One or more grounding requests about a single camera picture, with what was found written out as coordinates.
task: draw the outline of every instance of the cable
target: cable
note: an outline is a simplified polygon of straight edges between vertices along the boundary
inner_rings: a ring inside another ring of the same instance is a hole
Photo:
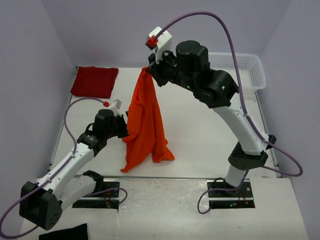
[[[122,188],[122,187],[112,187],[112,188],[109,188],[109,189],[106,189],[106,190],[103,190],[103,191],[97,191],[97,192],[90,193],[90,194],[86,195],[86,197],[93,197],[93,196],[96,196],[96,195],[99,195],[99,194],[104,194],[104,193],[106,193],[106,192],[115,191],[115,190],[124,191],[125,196],[124,196],[124,198],[122,199],[122,201],[119,202],[119,204],[122,204],[122,203],[127,199],[127,197],[128,197],[128,192],[127,192],[127,190],[125,190],[125,189]]]
[[[108,204],[111,202],[111,192],[108,191],[108,194],[109,194],[109,201],[106,200],[106,193],[105,192],[103,193],[103,199],[105,201],[106,206],[108,206]]]
[[[173,24],[179,22],[180,20],[182,19],[185,19],[187,17],[191,17],[191,16],[196,16],[196,15],[207,15],[207,16],[210,16],[210,17],[213,17],[215,18],[222,26],[225,34],[226,34],[226,37],[228,39],[228,42],[229,42],[229,45],[230,45],[230,49],[231,49],[231,54],[232,54],[232,59],[233,59],[233,62],[234,62],[234,68],[235,68],[235,73],[236,73],[236,78],[237,78],[237,82],[238,82],[238,87],[239,87],[239,96],[240,96],[240,102],[241,102],[241,106],[242,106],[242,109],[243,109],[243,113],[246,117],[246,119],[248,120],[250,126],[252,127],[253,131],[257,134],[257,136],[261,139],[261,141],[265,142],[266,144],[268,144],[270,147],[278,150],[279,152],[283,153],[285,156],[287,156],[288,158],[290,158],[296,165],[297,167],[299,168],[299,173],[288,173],[288,172],[284,172],[284,171],[281,171],[281,170],[276,170],[274,168],[271,168],[271,167],[267,167],[267,166],[263,166],[263,168],[265,169],[268,169],[268,170],[271,170],[271,171],[274,171],[274,172],[277,172],[277,173],[280,173],[280,174],[283,174],[283,175],[287,175],[287,176],[290,176],[290,177],[299,177],[303,174],[304,170],[301,166],[301,164],[290,154],[288,153],[287,151],[281,149],[280,147],[278,146],[275,146],[274,144],[272,144],[271,142],[267,141],[264,139],[264,137],[260,134],[259,130],[257,129],[257,127],[255,126],[254,122],[252,121],[251,117],[248,115],[248,111],[247,111],[247,108],[246,108],[246,104],[245,104],[245,98],[244,98],[244,93],[243,93],[243,88],[242,88],[242,83],[241,83],[241,79],[240,79],[240,72],[239,72],[239,67],[238,67],[238,62],[237,62],[237,58],[236,58],[236,52],[235,52],[235,47],[234,47],[234,44],[232,42],[232,39],[231,39],[231,36],[230,36],[230,33],[227,29],[227,26],[226,24],[222,21],[222,19],[217,16],[216,14],[212,13],[212,12],[208,12],[208,11],[194,11],[194,12],[190,12],[190,13],[187,13],[187,14],[184,14],[174,20],[172,20],[171,22],[169,22],[167,25],[165,25],[154,37],[154,40],[157,40],[158,37],[163,33],[165,32],[168,28],[170,28]]]
[[[69,127],[67,125],[67,115],[68,115],[68,111],[69,109],[75,104],[75,103],[78,103],[82,100],[95,100],[95,101],[98,101],[100,103],[104,103],[104,101],[100,100],[100,99],[97,99],[97,98],[93,98],[93,97],[82,97],[82,98],[79,98],[75,101],[73,101],[69,106],[68,108],[66,109],[65,113],[64,113],[64,118],[63,118],[63,125],[65,127],[65,130],[66,132],[69,134],[69,136],[71,137],[72,141],[73,141],[73,150],[72,150],[72,154],[74,155],[77,151],[77,140],[76,138],[73,136],[73,134],[71,133],[71,131],[69,130]],[[51,175],[50,177],[50,180],[52,180],[56,175],[58,175],[62,169],[64,169],[64,167],[71,161],[72,157],[70,156],[66,161],[65,163],[54,173]],[[40,189],[42,189],[45,185],[47,185],[50,180],[47,180],[45,181],[43,184],[41,184],[40,186],[38,186],[36,189],[34,189],[33,191],[29,192],[28,194],[26,194],[25,196],[21,197],[20,199],[18,199],[17,201],[15,201],[5,212],[4,214],[2,215],[2,217],[0,218],[0,237],[4,238],[4,239],[17,239],[17,238],[21,238],[21,237],[24,237],[26,235],[28,235],[29,233],[33,232],[34,230],[36,230],[39,226],[35,226],[34,228],[20,234],[20,235],[16,235],[16,236],[8,236],[8,235],[5,235],[3,232],[2,232],[2,225],[4,223],[4,220],[5,218],[7,217],[7,215],[9,214],[9,212],[11,212],[11,210],[17,206],[19,203],[21,203],[22,201],[24,201],[25,199],[27,199],[28,197],[30,197],[31,195],[33,195],[34,193],[38,192]],[[123,189],[123,191],[126,192],[126,196],[125,198],[122,200],[122,202],[127,198],[127,191]]]
[[[216,182],[218,181],[218,180],[224,180],[224,178],[223,177],[218,177],[218,178],[216,178],[213,182],[212,182],[212,189],[214,189],[215,188],[215,184],[216,184]]]
[[[202,198],[208,194],[208,193],[212,193],[212,192],[217,192],[217,191],[224,191],[224,192],[235,192],[235,191],[238,191],[239,189],[241,189],[242,187],[242,184],[244,184],[244,181],[245,181],[245,177],[247,176],[249,170],[247,170],[242,178],[242,181],[240,182],[240,184],[235,187],[235,188],[211,188],[211,189],[208,189],[207,191],[205,191],[204,193],[201,194],[201,196],[199,197],[199,200],[198,200],[198,203],[197,203],[197,210],[198,210],[198,213],[200,214],[207,214],[208,212],[210,212],[211,210],[211,207],[209,207],[206,211],[200,211],[200,202],[202,200]]]
[[[239,193],[238,200],[236,201],[237,203],[240,201],[240,198],[241,198],[241,192]]]
[[[244,191],[242,191],[242,196],[245,204],[248,204],[248,201],[246,200],[246,194]]]

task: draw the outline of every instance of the red cloth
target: red cloth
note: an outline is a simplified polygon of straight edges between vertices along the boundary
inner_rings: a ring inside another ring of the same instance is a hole
[[[154,82],[145,67],[135,85],[126,128],[129,136],[122,139],[126,143],[126,166],[121,172],[141,164],[150,153],[154,163],[175,159],[167,148]]]
[[[70,92],[77,97],[109,99],[118,71],[118,68],[80,66]]]

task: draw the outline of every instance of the white plastic basket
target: white plastic basket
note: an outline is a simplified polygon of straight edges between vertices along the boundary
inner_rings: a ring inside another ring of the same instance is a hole
[[[236,54],[243,93],[252,94],[267,86],[265,71],[260,58],[253,54]],[[228,72],[238,84],[231,53],[209,52],[211,69]]]

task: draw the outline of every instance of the black cloth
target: black cloth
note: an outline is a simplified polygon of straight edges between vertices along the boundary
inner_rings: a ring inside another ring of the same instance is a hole
[[[87,224],[49,232],[39,236],[39,240],[88,240]]]

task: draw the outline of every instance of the white wall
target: white wall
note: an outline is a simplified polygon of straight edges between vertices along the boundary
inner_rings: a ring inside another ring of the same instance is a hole
[[[270,133],[304,168],[292,184],[311,240],[320,237],[320,1],[293,0],[264,49],[267,88],[259,92]],[[297,172],[277,154],[280,168]]]
[[[0,1],[0,214],[48,169],[74,66],[39,0]],[[20,233],[16,207],[3,231]]]
[[[148,64],[148,33],[192,11],[218,14],[238,53],[259,54],[290,0],[42,0],[73,64],[141,67]],[[211,52],[229,52],[226,35],[209,16],[170,29],[175,46],[197,40]]]

